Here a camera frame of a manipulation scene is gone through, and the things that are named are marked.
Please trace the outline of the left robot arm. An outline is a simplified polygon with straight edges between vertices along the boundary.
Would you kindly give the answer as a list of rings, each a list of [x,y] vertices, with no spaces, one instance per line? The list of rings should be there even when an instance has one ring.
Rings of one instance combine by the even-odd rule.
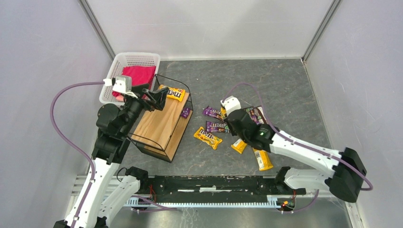
[[[131,143],[128,134],[141,112],[163,110],[168,88],[150,91],[148,84],[126,87],[122,92],[124,107],[115,104],[103,105],[97,113],[97,139],[91,155],[73,144],[57,127],[54,119],[54,107],[57,99],[67,90],[85,86],[85,83],[70,85],[61,90],[53,99],[50,108],[51,122],[61,136],[74,149],[89,161],[90,171],[87,175],[79,197],[71,212],[64,220],[54,224],[56,228],[107,228],[113,219],[131,198],[148,182],[148,172],[136,167],[129,168],[118,187],[105,196],[109,182]]]

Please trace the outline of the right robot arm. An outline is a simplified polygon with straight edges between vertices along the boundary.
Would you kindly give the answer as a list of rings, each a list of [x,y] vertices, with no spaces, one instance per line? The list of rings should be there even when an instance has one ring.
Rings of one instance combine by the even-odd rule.
[[[373,189],[372,185],[363,187],[363,183],[368,182],[367,170],[354,149],[346,147],[341,152],[300,141],[269,123],[256,123],[243,109],[231,112],[224,121],[232,135],[252,148],[283,155],[311,167],[310,170],[281,169],[280,179],[291,189],[327,190],[351,203],[357,202],[361,191]]]

